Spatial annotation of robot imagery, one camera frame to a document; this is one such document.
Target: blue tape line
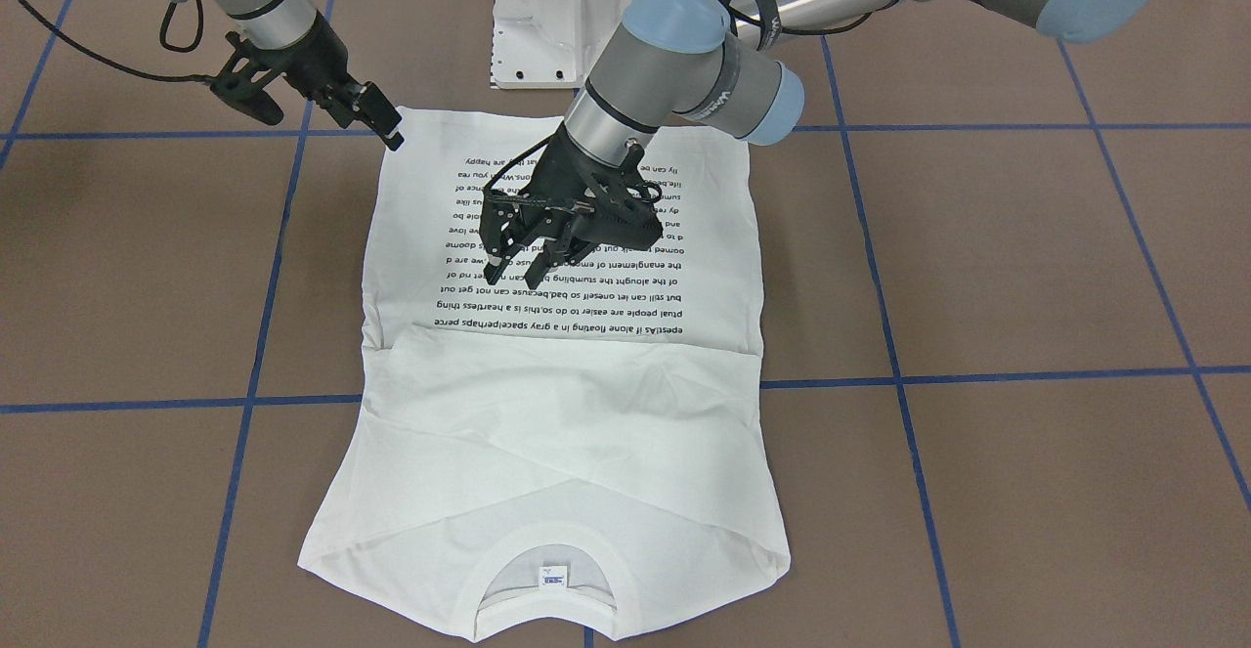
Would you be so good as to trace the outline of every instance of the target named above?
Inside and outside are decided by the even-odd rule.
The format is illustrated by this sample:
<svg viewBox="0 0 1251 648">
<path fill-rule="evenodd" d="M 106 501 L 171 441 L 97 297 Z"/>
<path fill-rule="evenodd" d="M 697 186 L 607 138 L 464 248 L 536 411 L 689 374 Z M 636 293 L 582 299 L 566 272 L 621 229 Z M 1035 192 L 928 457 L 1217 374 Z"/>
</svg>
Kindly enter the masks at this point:
<svg viewBox="0 0 1251 648">
<path fill-rule="evenodd" d="M 243 457 L 248 448 L 248 434 L 251 430 L 253 407 L 243 409 L 239 420 L 239 435 L 235 439 L 235 454 L 230 463 L 230 483 L 226 485 L 226 500 L 221 509 L 221 525 L 218 529 L 218 545 L 213 553 L 213 570 L 209 574 L 209 592 L 204 600 L 204 618 L 200 620 L 199 648 L 208 648 L 209 630 L 213 628 L 213 612 L 218 604 L 218 587 L 221 584 L 221 568 L 226 558 L 226 543 L 230 542 L 230 524 L 234 522 L 235 499 L 239 495 L 239 478 L 243 475 Z"/>
<path fill-rule="evenodd" d="M 873 238 L 869 233 L 868 215 L 864 211 L 864 198 L 861 193 L 859 175 L 856 170 L 856 158 L 852 154 L 851 133 L 847 130 L 847 116 L 843 113 L 843 100 L 838 91 L 838 78 L 834 73 L 834 60 L 829 53 L 829 44 L 826 38 L 821 39 L 822 55 L 826 59 L 826 74 L 829 78 L 829 91 L 834 100 L 834 114 L 838 118 L 838 135 L 843 144 L 843 154 L 847 159 L 847 175 L 851 179 L 852 196 L 856 199 L 856 216 L 861 224 L 861 233 L 864 238 L 864 255 L 868 260 L 869 276 L 873 280 L 873 290 L 877 293 L 877 308 L 882 318 L 882 337 L 886 340 L 886 350 L 891 360 L 891 377 L 894 383 L 894 394 L 899 403 L 899 417 L 903 420 L 903 433 L 908 440 L 908 455 L 912 458 L 912 475 L 917 484 L 917 495 L 921 500 L 921 514 L 924 518 L 926 535 L 929 539 L 929 555 L 933 559 L 934 578 L 938 582 L 938 594 L 942 598 L 943 617 L 947 620 L 947 634 L 952 648 L 961 648 L 960 628 L 956 623 L 956 608 L 951 599 L 951 588 L 947 582 L 947 567 L 942 559 L 942 545 L 938 542 L 938 527 L 934 523 L 933 509 L 929 504 L 929 488 L 926 484 L 926 472 L 921 464 L 921 449 L 917 447 L 916 430 L 912 427 L 912 410 L 908 404 L 907 388 L 903 384 L 903 373 L 899 368 L 899 354 L 894 347 L 894 333 L 891 330 L 891 315 L 886 305 L 886 291 L 882 288 L 882 275 L 877 268 L 877 255 L 873 251 Z"/>
<path fill-rule="evenodd" d="M 1251 130 L 1251 123 L 1092 123 L 1101 130 Z"/>
<path fill-rule="evenodd" d="M 761 382 L 761 389 L 844 389 L 851 387 L 894 387 L 889 377 L 853 377 L 843 379 L 774 379 Z"/>
<path fill-rule="evenodd" d="M 90 413 L 145 412 L 153 409 L 224 409 L 244 407 L 248 399 L 165 399 L 148 402 L 65 402 L 54 404 L 0 404 L 0 415 L 9 413 Z"/>
<path fill-rule="evenodd" d="M 1090 130 L 1086 123 L 933 123 L 933 124 L 851 124 L 848 131 L 1013 131 L 1013 130 Z"/>
<path fill-rule="evenodd" d="M 251 136 L 300 136 L 299 130 L 188 130 L 188 131 L 19 131 L 18 140 L 233 140 Z"/>
<path fill-rule="evenodd" d="M 1062 131 L 1062 130 L 1251 130 L 1251 123 L 983 123 L 983 124 L 849 124 L 848 131 Z M 794 131 L 841 131 L 837 124 L 799 124 Z M 363 128 L 310 130 L 308 136 L 374 136 Z M 248 136 L 300 136 L 299 130 L 184 130 L 184 131 L 19 131 L 0 133 L 0 141 L 56 140 L 231 140 Z"/>
<path fill-rule="evenodd" d="M 1251 364 L 1217 364 L 1198 368 L 1201 373 L 1238 375 L 1251 373 Z M 985 382 L 1072 382 L 1088 379 L 1135 379 L 1151 377 L 1190 377 L 1190 368 L 1147 368 L 1121 370 L 1063 370 L 1023 373 L 943 373 L 942 375 L 903 377 L 906 385 L 985 384 Z M 894 387 L 893 377 L 849 377 L 836 379 L 774 379 L 761 382 L 761 389 L 849 389 Z M 0 413 L 90 413 L 151 409 L 224 409 L 246 407 L 301 407 L 301 404 L 358 404 L 362 394 L 238 395 L 218 399 L 155 399 L 130 402 L 56 402 L 49 404 L 0 404 Z"/>
<path fill-rule="evenodd" d="M 74 0 L 64 0 L 61 3 L 61 10 L 56 13 L 56 28 L 65 25 L 65 16 L 70 13 L 70 4 Z M 13 126 L 9 128 L 9 138 L 4 141 L 4 148 L 0 149 L 0 170 L 4 169 L 5 163 L 9 161 L 9 154 L 13 153 L 13 144 L 18 140 L 18 131 L 21 130 L 23 121 L 26 120 L 26 113 L 30 110 L 30 101 L 35 98 L 35 88 L 39 86 L 39 79 L 44 76 L 44 68 L 48 65 L 48 59 L 53 53 L 53 46 L 56 43 L 56 36 L 51 33 L 48 34 L 48 43 L 44 43 L 44 51 L 39 55 L 39 64 L 35 65 L 34 74 L 30 75 L 30 83 L 26 83 L 26 93 L 21 96 L 21 105 L 18 108 L 18 115 L 13 119 Z"/>
<path fill-rule="evenodd" d="M 330 20 L 334 10 L 334 0 L 327 0 L 325 20 Z M 269 339 L 269 323 L 274 314 L 274 298 L 278 293 L 278 278 L 283 269 L 283 246 L 286 239 L 286 228 L 291 220 L 291 204 L 295 203 L 295 189 L 299 186 L 300 168 L 304 164 L 304 149 L 308 146 L 309 123 L 313 121 L 313 104 L 305 101 L 304 119 L 300 121 L 300 136 L 295 144 L 295 159 L 291 161 L 291 176 L 286 184 L 286 199 L 283 204 L 283 219 L 278 225 L 278 241 L 274 244 L 274 261 L 269 273 L 269 288 L 265 293 L 265 308 L 260 316 L 260 328 L 256 335 L 256 355 L 253 362 L 251 377 L 248 382 L 248 398 L 255 399 L 260 387 L 260 372 L 265 359 L 265 344 Z M 226 487 L 226 499 L 221 510 L 221 528 L 218 532 L 218 547 L 213 555 L 213 570 L 209 574 L 209 589 L 204 599 L 204 617 L 200 622 L 200 637 L 198 648 L 208 648 L 209 634 L 213 630 L 213 614 L 218 603 L 218 590 L 221 587 L 221 572 L 225 564 L 226 547 L 230 542 L 230 524 L 234 519 L 235 499 L 239 490 L 239 479 L 243 475 L 244 455 L 248 452 L 248 434 L 251 430 L 253 404 L 243 410 L 239 422 L 239 438 L 235 443 L 234 464 L 230 469 L 230 484 Z"/>
<path fill-rule="evenodd" d="M 256 395 L 258 407 L 303 407 L 304 404 L 358 404 L 360 394 Z"/>
<path fill-rule="evenodd" d="M 1223 364 L 1223 367 L 1198 368 L 1201 373 L 1251 373 L 1251 364 Z"/>
<path fill-rule="evenodd" d="M 1082 379 L 1135 379 L 1145 377 L 1188 377 L 1188 368 L 1148 368 L 1132 370 L 1072 370 L 1033 373 L 956 373 L 955 375 L 914 375 L 903 378 L 908 385 L 978 384 L 980 382 L 1071 382 Z"/>
<path fill-rule="evenodd" d="M 1098 140 L 1100 151 L 1103 153 L 1103 163 L 1107 164 L 1107 171 L 1112 175 L 1112 185 L 1116 188 L 1117 196 L 1121 198 L 1121 208 L 1125 208 L 1125 215 L 1130 220 L 1130 228 L 1133 229 L 1133 238 L 1138 241 L 1138 250 L 1142 253 L 1142 259 L 1147 261 L 1147 270 L 1151 273 L 1151 281 L 1156 284 L 1156 291 L 1160 293 L 1160 300 L 1165 306 L 1165 313 L 1168 315 L 1168 323 L 1172 325 L 1173 335 L 1177 337 L 1182 354 L 1186 357 L 1186 364 L 1195 379 L 1195 387 L 1198 388 L 1198 395 L 1203 400 L 1203 408 L 1207 410 L 1207 418 L 1212 423 L 1216 438 L 1220 439 L 1221 449 L 1225 450 L 1225 459 L 1228 462 L 1235 482 L 1237 482 L 1238 492 L 1242 493 L 1242 503 L 1246 504 L 1247 510 L 1251 512 L 1251 489 L 1247 488 L 1246 475 L 1242 474 L 1238 459 L 1233 454 L 1233 447 L 1230 444 L 1230 438 L 1225 433 L 1225 425 L 1221 424 L 1220 413 L 1216 413 L 1212 398 L 1207 393 L 1207 385 L 1203 382 L 1202 372 L 1195 362 L 1195 353 L 1190 348 L 1190 343 L 1186 340 L 1186 333 L 1181 328 L 1181 319 L 1177 318 L 1177 311 L 1173 309 L 1172 299 L 1170 299 L 1163 279 L 1160 276 L 1160 270 L 1156 269 L 1156 260 L 1151 255 L 1151 250 L 1147 248 L 1147 239 L 1143 236 L 1142 228 L 1138 225 L 1138 216 L 1135 215 L 1133 206 L 1130 204 L 1130 194 L 1126 193 L 1125 185 L 1121 181 L 1121 173 L 1117 171 L 1116 163 L 1112 161 L 1112 153 L 1107 149 L 1107 141 L 1103 139 L 1103 131 L 1097 126 L 1097 124 L 1095 124 L 1095 110 L 1091 109 L 1090 99 L 1086 96 L 1082 81 L 1077 76 L 1077 68 L 1073 65 L 1072 56 L 1068 56 L 1068 48 L 1061 41 L 1057 41 L 1056 44 L 1060 48 L 1060 55 L 1065 59 L 1066 68 L 1068 68 L 1068 75 L 1073 79 L 1073 88 L 1077 90 L 1077 98 L 1082 101 L 1082 109 L 1086 109 L 1086 116 L 1090 118 L 1091 126 L 1095 131 L 1095 139 Z"/>
</svg>

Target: folded t-shirt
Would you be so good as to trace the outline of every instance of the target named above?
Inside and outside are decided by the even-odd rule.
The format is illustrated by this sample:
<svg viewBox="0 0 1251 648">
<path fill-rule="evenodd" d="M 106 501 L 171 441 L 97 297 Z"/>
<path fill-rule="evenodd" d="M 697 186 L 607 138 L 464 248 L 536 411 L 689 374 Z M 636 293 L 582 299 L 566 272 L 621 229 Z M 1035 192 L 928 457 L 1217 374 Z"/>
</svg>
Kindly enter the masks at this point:
<svg viewBox="0 0 1251 648">
<path fill-rule="evenodd" d="M 540 617 L 634 635 L 789 567 L 759 429 L 746 149 L 707 128 L 648 149 L 649 171 L 684 176 L 669 208 L 691 219 L 667 238 L 681 260 L 615 253 L 540 296 L 483 288 L 480 256 L 448 239 L 470 220 L 457 213 L 477 216 L 457 210 L 455 175 L 555 123 L 404 110 L 365 256 L 360 418 L 299 559 L 470 640 Z"/>
</svg>

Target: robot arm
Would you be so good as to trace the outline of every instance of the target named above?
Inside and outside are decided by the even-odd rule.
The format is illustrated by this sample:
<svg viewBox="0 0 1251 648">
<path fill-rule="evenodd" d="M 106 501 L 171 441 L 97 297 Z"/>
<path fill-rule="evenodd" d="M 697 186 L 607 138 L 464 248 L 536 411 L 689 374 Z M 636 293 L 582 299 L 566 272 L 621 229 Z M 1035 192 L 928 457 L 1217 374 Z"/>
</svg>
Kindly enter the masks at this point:
<svg viewBox="0 0 1251 648">
<path fill-rule="evenodd" d="M 170 0 L 183 3 L 186 0 Z M 226 38 L 235 48 L 209 88 L 230 108 L 260 123 L 281 123 L 283 110 L 264 91 L 279 74 L 315 101 L 339 128 L 353 121 L 378 133 L 387 148 L 404 140 L 395 108 L 372 83 L 348 74 L 348 50 L 310 0 L 214 0 L 241 30 Z"/>
<path fill-rule="evenodd" d="M 495 284 L 535 239 L 537 288 L 598 244 L 646 250 L 661 238 L 659 188 L 638 164 L 669 114 L 756 145 L 781 141 L 803 110 L 803 84 L 764 50 L 906 0 L 634 0 L 519 194 L 483 188 L 479 236 Z M 1050 38 L 1088 43 L 1147 0 L 968 0 Z"/>
</svg>

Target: neckline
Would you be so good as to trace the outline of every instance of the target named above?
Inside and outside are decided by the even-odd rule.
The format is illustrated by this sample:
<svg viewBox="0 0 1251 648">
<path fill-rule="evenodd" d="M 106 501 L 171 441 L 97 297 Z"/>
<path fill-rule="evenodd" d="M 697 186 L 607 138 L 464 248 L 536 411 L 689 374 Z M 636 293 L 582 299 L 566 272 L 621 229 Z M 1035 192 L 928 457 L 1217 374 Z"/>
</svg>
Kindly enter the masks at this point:
<svg viewBox="0 0 1251 648">
<path fill-rule="evenodd" d="M 612 590 L 617 608 L 575 589 L 535 589 L 479 612 L 495 575 L 519 554 L 543 545 L 572 545 L 590 555 Z M 629 568 L 612 543 L 594 529 L 569 522 L 527 524 L 497 542 L 470 569 L 457 595 L 453 620 L 470 640 L 482 640 L 537 618 L 560 618 L 612 637 L 638 632 L 638 589 Z"/>
</svg>

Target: shirt label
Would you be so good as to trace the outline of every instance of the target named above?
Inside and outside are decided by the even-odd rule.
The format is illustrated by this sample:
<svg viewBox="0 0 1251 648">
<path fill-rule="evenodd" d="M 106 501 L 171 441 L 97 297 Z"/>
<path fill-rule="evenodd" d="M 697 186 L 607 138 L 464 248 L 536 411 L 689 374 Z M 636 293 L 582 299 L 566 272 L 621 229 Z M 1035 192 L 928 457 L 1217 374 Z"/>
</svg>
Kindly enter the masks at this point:
<svg viewBox="0 0 1251 648">
<path fill-rule="evenodd" d="M 539 568 L 539 587 L 544 589 L 568 589 L 569 565 L 543 565 Z"/>
</svg>

